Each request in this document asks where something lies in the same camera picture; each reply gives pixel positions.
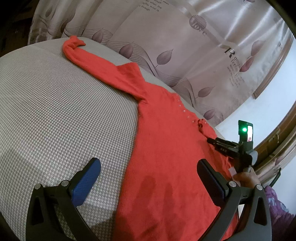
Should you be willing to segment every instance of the floral curtain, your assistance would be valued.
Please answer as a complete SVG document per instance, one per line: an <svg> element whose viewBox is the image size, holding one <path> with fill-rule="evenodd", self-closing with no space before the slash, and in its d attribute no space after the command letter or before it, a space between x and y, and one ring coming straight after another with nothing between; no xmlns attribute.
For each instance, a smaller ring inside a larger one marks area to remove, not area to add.
<svg viewBox="0 0 296 241"><path fill-rule="evenodd" d="M215 126L253 94L291 32L265 0L40 0L28 44L70 35L138 63Z"/></svg>

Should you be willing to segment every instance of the display screen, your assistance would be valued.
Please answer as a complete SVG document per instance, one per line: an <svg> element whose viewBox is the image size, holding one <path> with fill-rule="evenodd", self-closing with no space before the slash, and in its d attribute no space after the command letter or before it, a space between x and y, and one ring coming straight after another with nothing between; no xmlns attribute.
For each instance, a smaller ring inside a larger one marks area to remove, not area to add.
<svg viewBox="0 0 296 241"><path fill-rule="evenodd" d="M252 126L248 126L248 142L253 141L253 127Z"/></svg>

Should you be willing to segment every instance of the person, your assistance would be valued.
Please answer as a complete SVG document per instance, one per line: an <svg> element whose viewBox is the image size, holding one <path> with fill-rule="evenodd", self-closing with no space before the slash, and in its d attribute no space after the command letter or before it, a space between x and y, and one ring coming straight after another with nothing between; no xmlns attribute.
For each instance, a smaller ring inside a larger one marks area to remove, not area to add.
<svg viewBox="0 0 296 241"><path fill-rule="evenodd" d="M250 172L240 172L233 176L235 181L240 181L241 186L254 188L261 182L253 168ZM282 240L285 232L294 219L294 215L289 213L286 206L278 200L276 192L270 187L264 188L270 211L272 226L272 241Z"/></svg>

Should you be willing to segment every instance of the houndstooth fabric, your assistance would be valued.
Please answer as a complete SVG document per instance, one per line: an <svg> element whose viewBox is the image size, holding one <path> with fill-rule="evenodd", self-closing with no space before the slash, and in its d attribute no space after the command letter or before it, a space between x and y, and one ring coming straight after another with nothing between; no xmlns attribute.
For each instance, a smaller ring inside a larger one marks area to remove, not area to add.
<svg viewBox="0 0 296 241"><path fill-rule="evenodd" d="M83 49L116 65L129 62L97 42L81 39ZM137 102L68 61L61 48L65 40L37 43L0 58L0 211L20 240L25 240L34 185L69 180L92 157L101 160L102 171L78 209L100 240L110 240L133 149ZM173 92L141 72L146 81Z"/></svg>

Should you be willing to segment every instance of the purple clothing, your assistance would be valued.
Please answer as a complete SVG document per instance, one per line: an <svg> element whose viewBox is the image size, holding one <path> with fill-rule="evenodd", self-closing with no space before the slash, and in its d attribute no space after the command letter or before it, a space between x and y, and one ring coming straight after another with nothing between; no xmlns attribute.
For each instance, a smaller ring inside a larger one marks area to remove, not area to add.
<svg viewBox="0 0 296 241"><path fill-rule="evenodd" d="M264 190L270 211L272 241L278 241L281 240L286 229L291 224L294 215L290 214L286 206L277 199L276 192L270 186L266 186Z"/></svg>

